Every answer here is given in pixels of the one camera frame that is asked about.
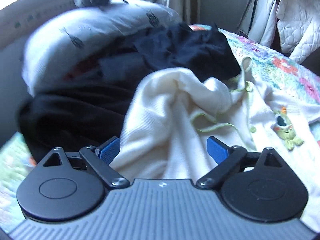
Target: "black cloth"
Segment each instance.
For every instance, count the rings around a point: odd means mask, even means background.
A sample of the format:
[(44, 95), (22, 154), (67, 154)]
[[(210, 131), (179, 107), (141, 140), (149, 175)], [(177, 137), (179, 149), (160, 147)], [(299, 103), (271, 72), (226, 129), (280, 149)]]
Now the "black cloth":
[(154, 71), (186, 67), (201, 82), (240, 73), (216, 26), (196, 32), (185, 23), (148, 28), (116, 39), (106, 51), (92, 75), (36, 95), (19, 112), (20, 131), (36, 162), (53, 147), (74, 152), (120, 136), (139, 82)]

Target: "bed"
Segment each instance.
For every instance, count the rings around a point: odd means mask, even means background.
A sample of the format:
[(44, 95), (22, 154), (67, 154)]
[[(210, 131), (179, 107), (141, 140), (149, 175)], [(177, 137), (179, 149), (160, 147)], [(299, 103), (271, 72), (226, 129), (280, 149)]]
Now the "bed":
[[(191, 25), (194, 31), (209, 30), (207, 25)], [(256, 44), (242, 36), (220, 30), (240, 63), (244, 57), (253, 60), (253, 75), (281, 89), (297, 100), (320, 104), (320, 77), (282, 54)], [(320, 145), (320, 122), (310, 129)], [(9, 232), (23, 219), (15, 194), (19, 184), (35, 163), (20, 133), (16, 133), (0, 150), (0, 227)]]

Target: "dinosaur applique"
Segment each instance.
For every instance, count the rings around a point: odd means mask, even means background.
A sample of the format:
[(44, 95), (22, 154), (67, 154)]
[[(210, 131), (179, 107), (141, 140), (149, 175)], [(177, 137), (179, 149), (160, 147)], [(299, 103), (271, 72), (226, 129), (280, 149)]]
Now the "dinosaur applique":
[(273, 113), (276, 115), (276, 125), (274, 127), (274, 131), (284, 141), (285, 147), (289, 151), (292, 151), (295, 145), (302, 145), (304, 140), (297, 136), (292, 122), (287, 116), (286, 108), (282, 107), (281, 111), (274, 110)]

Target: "triangular cutout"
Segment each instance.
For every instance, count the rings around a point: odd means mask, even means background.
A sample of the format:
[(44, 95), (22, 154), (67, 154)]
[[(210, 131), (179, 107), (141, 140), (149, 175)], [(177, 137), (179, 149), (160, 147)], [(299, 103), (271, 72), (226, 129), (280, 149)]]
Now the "triangular cutout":
[(54, 153), (50, 156), (50, 158), (45, 162), (45, 164), (43, 165), (44, 167), (51, 167), (51, 166), (59, 166), (61, 165), (61, 159), (59, 154)]
[(282, 167), (282, 165), (278, 162), (276, 157), (271, 153), (268, 153), (264, 165), (271, 167)]

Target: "blue gripper pad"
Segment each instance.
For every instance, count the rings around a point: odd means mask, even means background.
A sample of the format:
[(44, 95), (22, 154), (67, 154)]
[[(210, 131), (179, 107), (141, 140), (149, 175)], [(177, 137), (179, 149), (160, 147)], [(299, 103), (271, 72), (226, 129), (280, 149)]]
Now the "blue gripper pad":
[(219, 165), (229, 156), (230, 147), (217, 140), (215, 137), (207, 139), (207, 152)]
[(95, 149), (95, 154), (108, 165), (120, 152), (120, 139), (112, 137)]

